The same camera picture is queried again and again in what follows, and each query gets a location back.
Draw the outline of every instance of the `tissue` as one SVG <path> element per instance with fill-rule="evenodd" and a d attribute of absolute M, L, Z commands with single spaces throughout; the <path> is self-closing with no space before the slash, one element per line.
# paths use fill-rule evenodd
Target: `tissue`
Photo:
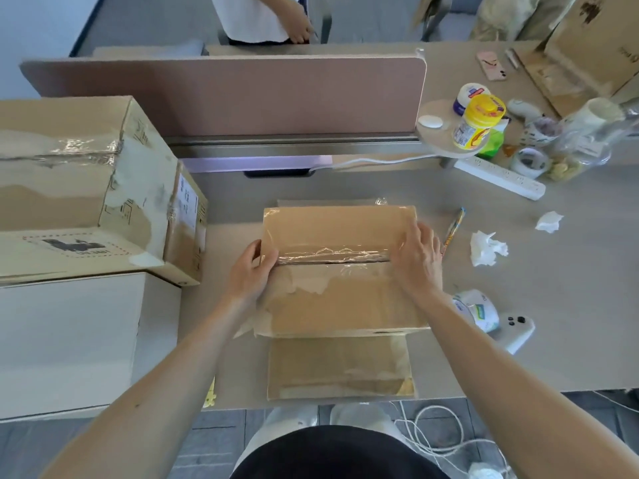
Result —
<path fill-rule="evenodd" d="M 475 232 L 470 238 L 470 260 L 474 267 L 478 265 L 495 265 L 497 254 L 504 257 L 508 255 L 508 245 L 504 242 L 493 240 L 495 232 L 487 235 L 483 232 Z"/>
<path fill-rule="evenodd" d="M 559 215 L 557 212 L 548 212 L 541 216 L 537 226 L 537 230 L 543 230 L 549 234 L 559 230 L 559 221 L 563 218 L 563 215 Z"/>

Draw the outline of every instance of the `power strip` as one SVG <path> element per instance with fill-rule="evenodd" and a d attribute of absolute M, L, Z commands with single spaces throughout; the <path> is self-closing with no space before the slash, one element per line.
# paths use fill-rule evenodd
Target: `power strip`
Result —
<path fill-rule="evenodd" d="M 455 168 L 481 178 L 488 183 L 496 184 L 510 192 L 517 193 L 530 200 L 539 200 L 546 193 L 546 185 L 531 178 L 519 175 L 514 171 L 493 165 L 486 160 L 473 156 L 455 162 Z"/>

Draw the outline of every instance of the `pink phone case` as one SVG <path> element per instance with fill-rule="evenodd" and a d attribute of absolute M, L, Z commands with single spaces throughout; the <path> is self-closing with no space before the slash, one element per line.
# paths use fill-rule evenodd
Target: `pink phone case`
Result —
<path fill-rule="evenodd" d="M 488 80 L 506 80 L 506 70 L 494 52 L 477 52 L 477 60 Z"/>

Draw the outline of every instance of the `person's right hand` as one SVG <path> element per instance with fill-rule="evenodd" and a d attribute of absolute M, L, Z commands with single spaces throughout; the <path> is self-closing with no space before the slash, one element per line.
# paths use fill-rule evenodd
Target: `person's right hand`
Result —
<path fill-rule="evenodd" d="M 283 0 L 277 18 L 293 43 L 305 43 L 314 32 L 304 7 L 295 0 Z"/>
<path fill-rule="evenodd" d="M 397 281 L 418 304 L 443 295 L 441 247 L 433 229 L 422 222 L 413 222 L 390 251 Z"/>

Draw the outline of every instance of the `pen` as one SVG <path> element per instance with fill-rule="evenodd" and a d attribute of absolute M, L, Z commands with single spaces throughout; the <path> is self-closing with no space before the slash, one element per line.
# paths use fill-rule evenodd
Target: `pen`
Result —
<path fill-rule="evenodd" d="M 442 257 L 446 253 L 446 249 L 450 245 L 452 238 L 455 236 L 455 232 L 457 232 L 459 225 L 461 225 L 461 221 L 464 219 L 464 215 L 466 215 L 466 209 L 462 207 L 459 209 L 457 218 L 451 223 L 451 226 L 448 228 L 448 234 L 446 235 L 446 240 L 444 241 L 442 246 Z"/>

